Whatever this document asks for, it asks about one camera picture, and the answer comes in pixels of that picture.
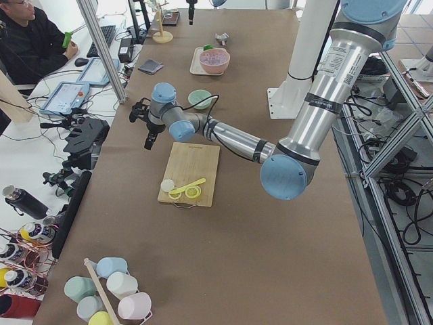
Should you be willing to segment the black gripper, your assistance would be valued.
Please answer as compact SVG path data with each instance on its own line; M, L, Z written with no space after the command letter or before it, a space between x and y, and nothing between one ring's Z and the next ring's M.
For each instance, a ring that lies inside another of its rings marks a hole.
M131 107L131 113L129 114L129 121L134 123L139 119L146 123L149 133L145 139L144 148L146 150L151 150L156 141L156 135L162 133L166 126L158 117L152 114L150 104L145 104L145 100L145 98L142 98L133 104Z
M195 5L197 4L197 0L186 0L186 3L188 4L188 12L190 14L193 14L195 12Z

